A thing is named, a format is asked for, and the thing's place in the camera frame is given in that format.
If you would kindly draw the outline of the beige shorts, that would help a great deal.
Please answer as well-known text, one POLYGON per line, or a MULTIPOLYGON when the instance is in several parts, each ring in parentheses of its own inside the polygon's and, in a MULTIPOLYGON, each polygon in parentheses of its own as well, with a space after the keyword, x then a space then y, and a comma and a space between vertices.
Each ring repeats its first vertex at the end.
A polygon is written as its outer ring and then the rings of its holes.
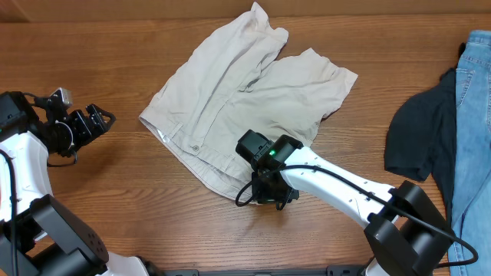
POLYGON ((312 49, 280 57, 287 40, 254 3, 206 38, 140 114, 206 188, 228 199, 251 194, 251 166, 236 153, 243 134, 288 135, 311 145, 357 80, 312 49))

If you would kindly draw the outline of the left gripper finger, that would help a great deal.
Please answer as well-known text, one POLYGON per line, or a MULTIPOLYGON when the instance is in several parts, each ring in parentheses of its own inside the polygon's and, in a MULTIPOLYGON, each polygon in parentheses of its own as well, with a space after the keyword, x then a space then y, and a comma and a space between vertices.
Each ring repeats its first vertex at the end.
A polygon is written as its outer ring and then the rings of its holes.
POLYGON ((103 132, 106 133, 110 130, 110 128, 115 123, 116 117, 115 116, 102 115, 101 118, 103 119, 103 132))
POLYGON ((114 123, 116 121, 116 117, 101 108, 99 108, 95 104, 89 104, 86 106, 86 111, 89 114, 89 117, 94 121, 98 123, 114 123))

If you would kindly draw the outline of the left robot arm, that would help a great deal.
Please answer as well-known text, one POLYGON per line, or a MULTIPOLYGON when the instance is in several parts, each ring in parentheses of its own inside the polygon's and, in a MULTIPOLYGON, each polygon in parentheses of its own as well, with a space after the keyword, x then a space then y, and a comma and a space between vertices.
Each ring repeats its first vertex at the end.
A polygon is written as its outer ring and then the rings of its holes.
POLYGON ((77 152, 116 118, 90 104, 70 111, 71 93, 1 95, 1 270, 6 275, 158 275, 141 257, 109 252, 95 231, 54 196, 50 154, 77 163, 77 152))

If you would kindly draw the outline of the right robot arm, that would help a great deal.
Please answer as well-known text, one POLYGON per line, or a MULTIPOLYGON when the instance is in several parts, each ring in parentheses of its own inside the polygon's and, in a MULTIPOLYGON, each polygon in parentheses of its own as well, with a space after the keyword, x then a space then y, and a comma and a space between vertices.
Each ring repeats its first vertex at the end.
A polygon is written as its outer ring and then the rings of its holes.
POLYGON ((271 141, 248 130, 236 152, 252 167, 252 195, 236 204, 273 204, 278 210, 306 192, 353 219, 374 257, 359 275, 431 275, 452 244, 453 231, 429 196, 405 181, 394 188, 369 181, 287 135, 271 141))

